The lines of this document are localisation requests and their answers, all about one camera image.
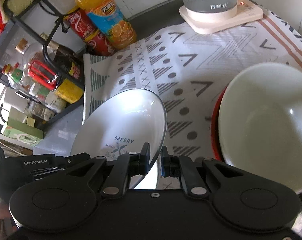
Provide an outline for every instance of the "red bowl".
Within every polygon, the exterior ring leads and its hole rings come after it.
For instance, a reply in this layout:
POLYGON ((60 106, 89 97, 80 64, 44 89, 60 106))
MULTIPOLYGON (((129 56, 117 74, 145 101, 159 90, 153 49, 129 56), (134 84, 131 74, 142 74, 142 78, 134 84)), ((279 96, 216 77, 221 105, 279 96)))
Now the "red bowl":
POLYGON ((224 95, 224 92, 226 91, 227 88, 225 88, 215 106, 214 106, 214 110, 213 110, 213 114, 212 114, 212 119, 211 119, 211 147, 214 153, 214 157, 218 160, 218 161, 222 161, 224 162, 224 158, 221 152, 221 147, 220 147, 220 140, 219 140, 219 129, 218 129, 218 120, 219 120, 219 111, 220 111, 220 106, 221 106, 221 101, 224 95))

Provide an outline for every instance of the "orange juice bottle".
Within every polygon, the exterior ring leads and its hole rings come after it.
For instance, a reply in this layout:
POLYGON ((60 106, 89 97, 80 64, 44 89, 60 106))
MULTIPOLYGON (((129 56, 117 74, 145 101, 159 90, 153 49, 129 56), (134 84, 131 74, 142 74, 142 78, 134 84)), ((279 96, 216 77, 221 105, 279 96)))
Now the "orange juice bottle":
POLYGON ((114 0, 75 0, 116 49, 124 49, 137 39, 132 25, 114 0))

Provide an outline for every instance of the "yellow label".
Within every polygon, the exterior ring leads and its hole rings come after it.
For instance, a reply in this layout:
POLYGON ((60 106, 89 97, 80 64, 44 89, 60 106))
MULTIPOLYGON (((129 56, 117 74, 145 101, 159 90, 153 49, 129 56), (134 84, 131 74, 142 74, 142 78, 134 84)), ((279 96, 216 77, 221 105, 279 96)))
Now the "yellow label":
POLYGON ((68 79, 65 79, 54 92, 57 96, 66 100, 70 104, 77 102, 84 94, 84 90, 82 88, 78 87, 68 79))

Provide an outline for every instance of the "red can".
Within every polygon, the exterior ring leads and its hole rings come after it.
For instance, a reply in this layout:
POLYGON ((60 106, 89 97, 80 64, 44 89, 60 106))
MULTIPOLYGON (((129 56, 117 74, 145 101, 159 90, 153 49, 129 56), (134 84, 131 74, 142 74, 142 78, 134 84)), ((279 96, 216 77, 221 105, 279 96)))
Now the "red can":
MULTIPOLYGON (((73 8, 68 13, 75 11, 77 8, 78 7, 73 8)), ((83 40, 97 29, 97 27, 93 24, 90 18, 86 15, 85 11, 82 9, 64 17, 64 20, 70 23, 70 27, 83 40)))
POLYGON ((99 29, 97 29, 84 41, 89 46, 91 54, 99 56, 111 56, 115 52, 113 45, 99 29))

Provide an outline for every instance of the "patterned tablecloth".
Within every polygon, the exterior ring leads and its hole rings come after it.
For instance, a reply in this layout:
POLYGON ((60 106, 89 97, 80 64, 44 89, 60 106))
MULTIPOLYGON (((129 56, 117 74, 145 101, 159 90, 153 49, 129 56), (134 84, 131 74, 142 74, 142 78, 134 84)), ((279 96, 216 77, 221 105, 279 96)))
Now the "patterned tablecloth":
MULTIPOLYGON (((262 62, 302 72, 302 36, 268 10, 262 20, 210 35, 187 23, 170 26, 112 57, 84 56, 83 121, 119 92, 148 89, 165 104, 169 154, 213 157, 211 114, 220 92, 240 71, 262 62)), ((176 179, 160 178, 158 188, 177 187, 176 179)))

